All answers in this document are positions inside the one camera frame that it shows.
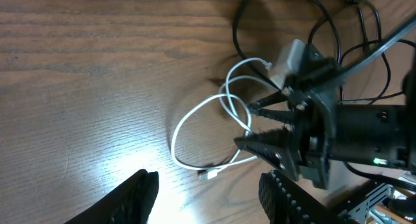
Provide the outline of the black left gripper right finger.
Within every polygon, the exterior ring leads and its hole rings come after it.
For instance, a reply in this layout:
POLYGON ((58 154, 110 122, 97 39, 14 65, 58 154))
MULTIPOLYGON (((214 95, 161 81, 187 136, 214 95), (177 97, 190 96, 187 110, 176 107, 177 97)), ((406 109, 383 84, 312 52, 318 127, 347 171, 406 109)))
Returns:
POLYGON ((261 174, 258 196, 271 224, 356 222, 347 214, 330 211, 278 170, 261 174))

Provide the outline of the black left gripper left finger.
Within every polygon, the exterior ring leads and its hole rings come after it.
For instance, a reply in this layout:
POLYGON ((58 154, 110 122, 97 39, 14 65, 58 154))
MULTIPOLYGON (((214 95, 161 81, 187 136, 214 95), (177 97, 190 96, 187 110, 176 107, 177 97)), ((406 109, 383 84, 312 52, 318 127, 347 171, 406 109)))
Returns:
POLYGON ((159 193, 159 174, 140 169, 66 224, 143 224, 159 193))

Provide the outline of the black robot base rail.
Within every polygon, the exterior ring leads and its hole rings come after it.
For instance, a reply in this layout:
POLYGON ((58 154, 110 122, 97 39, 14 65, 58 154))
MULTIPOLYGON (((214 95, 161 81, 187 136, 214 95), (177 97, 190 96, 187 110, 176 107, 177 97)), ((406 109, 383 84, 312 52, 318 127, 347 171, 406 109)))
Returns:
POLYGON ((368 180, 360 187, 348 192, 330 207, 330 211, 357 223, 364 223, 369 212, 391 195, 393 187, 386 183, 368 180))

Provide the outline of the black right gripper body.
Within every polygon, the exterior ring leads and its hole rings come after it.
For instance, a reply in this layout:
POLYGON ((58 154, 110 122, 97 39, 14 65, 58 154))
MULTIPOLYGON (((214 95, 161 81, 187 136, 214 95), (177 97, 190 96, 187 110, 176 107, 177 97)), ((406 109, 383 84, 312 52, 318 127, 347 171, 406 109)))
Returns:
POLYGON ((292 180, 301 175, 317 188, 328 187, 330 160, 343 162, 352 173, 407 190, 415 185, 365 173, 352 164, 415 171, 415 71, 403 80, 405 105, 313 105, 298 115, 281 159, 281 172, 292 180))

